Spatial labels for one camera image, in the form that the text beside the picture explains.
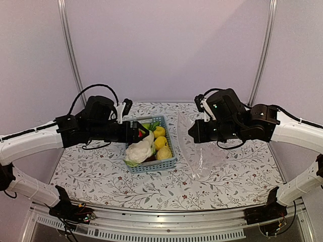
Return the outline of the white radish toy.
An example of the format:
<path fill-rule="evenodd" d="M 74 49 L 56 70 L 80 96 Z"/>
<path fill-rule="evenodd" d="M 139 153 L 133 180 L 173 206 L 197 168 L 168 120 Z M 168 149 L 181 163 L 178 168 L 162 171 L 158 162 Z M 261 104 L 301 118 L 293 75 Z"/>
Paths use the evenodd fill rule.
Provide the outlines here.
<path fill-rule="evenodd" d="M 156 128 L 159 126 L 159 124 L 160 124 L 160 122 L 151 123 L 150 127 L 149 127 L 149 130 L 152 131 L 152 132 L 155 131 Z"/>

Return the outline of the clear zip top bag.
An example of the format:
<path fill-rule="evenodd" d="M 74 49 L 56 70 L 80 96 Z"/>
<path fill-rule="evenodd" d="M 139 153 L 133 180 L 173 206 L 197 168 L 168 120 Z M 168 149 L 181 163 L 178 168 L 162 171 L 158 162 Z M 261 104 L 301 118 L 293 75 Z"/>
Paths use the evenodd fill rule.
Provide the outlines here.
<path fill-rule="evenodd" d="M 188 163 L 194 180 L 205 180 L 212 170 L 226 163 L 226 152 L 220 149 L 215 142 L 195 144 L 188 135 L 193 126 L 189 116 L 178 113 L 177 139 L 181 154 Z"/>

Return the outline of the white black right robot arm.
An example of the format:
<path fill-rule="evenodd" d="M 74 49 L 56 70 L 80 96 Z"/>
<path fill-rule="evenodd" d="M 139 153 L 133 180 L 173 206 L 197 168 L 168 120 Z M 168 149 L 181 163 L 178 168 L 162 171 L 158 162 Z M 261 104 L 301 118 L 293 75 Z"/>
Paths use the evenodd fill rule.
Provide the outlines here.
<path fill-rule="evenodd" d="M 231 88 L 212 88 L 195 96 L 194 102 L 204 114 L 188 131 L 195 144 L 260 140 L 288 143 L 319 153 L 307 170 L 270 191 L 261 209 L 264 219 L 273 219 L 281 208 L 322 186 L 322 125 L 297 118 L 277 105 L 249 107 Z"/>

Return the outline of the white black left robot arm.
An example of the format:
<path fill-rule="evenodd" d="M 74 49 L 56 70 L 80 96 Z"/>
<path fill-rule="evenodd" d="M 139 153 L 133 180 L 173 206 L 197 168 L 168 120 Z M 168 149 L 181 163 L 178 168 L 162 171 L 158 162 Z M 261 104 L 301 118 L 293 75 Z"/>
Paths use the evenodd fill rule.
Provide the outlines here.
<path fill-rule="evenodd" d="M 124 121 L 132 106 L 130 99 L 119 102 L 103 96 L 90 96 L 76 115 L 66 115 L 44 125 L 1 136 L 1 191 L 12 191 L 44 203 L 64 218 L 75 215 L 75 208 L 63 188 L 53 188 L 14 167 L 13 162 L 39 152 L 66 149 L 90 141 L 137 143 L 149 135 L 141 123 Z"/>

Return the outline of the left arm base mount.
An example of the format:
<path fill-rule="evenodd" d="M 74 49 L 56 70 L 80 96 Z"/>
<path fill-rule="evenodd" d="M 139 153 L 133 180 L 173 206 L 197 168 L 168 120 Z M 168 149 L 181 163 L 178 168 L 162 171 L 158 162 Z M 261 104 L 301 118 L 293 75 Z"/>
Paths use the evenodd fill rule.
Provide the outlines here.
<path fill-rule="evenodd" d="M 67 201 L 60 201 L 54 207 L 50 207 L 49 214 L 72 223 L 89 223 L 96 218 L 94 210 L 86 206 L 86 203 L 78 205 Z"/>

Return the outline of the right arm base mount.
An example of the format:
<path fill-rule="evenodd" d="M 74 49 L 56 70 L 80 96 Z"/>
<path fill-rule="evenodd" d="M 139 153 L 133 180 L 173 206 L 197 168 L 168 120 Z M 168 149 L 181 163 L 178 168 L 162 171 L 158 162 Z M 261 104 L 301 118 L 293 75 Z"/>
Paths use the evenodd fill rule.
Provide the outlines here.
<path fill-rule="evenodd" d="M 260 232 L 267 237 L 278 235 L 286 224 L 287 209 L 281 205 L 257 206 L 247 208 L 243 212 L 247 224 L 258 224 Z"/>

